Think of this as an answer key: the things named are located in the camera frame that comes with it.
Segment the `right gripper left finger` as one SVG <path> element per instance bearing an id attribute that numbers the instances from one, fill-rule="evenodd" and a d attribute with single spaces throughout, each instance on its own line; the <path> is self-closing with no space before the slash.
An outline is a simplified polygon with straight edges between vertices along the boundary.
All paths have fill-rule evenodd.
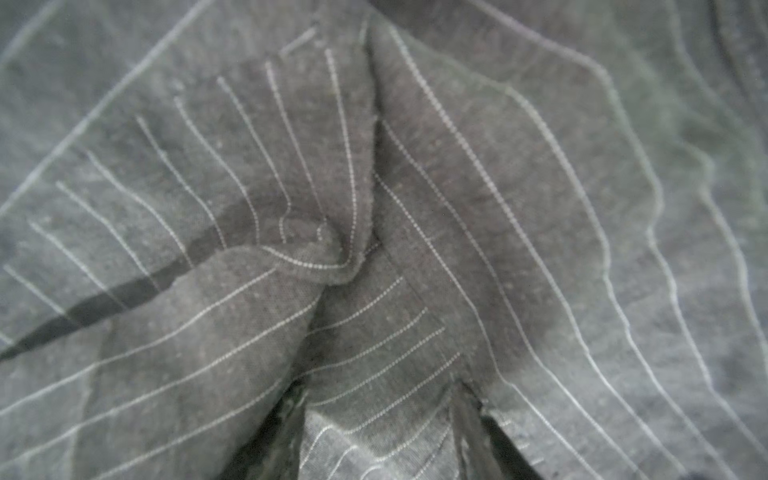
<path id="1" fill-rule="evenodd" d="M 308 388 L 294 381 L 217 479 L 297 479 Z"/>

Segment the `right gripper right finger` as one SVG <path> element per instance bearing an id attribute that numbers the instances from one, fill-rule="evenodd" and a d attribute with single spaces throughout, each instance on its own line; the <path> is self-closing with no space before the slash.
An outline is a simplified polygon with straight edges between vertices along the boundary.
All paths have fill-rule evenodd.
<path id="1" fill-rule="evenodd" d="M 542 479 L 469 385 L 456 381 L 449 405 L 458 479 Z"/>

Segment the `dark grey striped shirt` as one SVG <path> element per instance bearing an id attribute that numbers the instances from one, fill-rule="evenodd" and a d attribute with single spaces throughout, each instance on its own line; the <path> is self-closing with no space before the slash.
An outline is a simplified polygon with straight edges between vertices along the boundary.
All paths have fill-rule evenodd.
<path id="1" fill-rule="evenodd" d="M 1 475 L 767 475 L 763 1 L 5 1 Z"/>

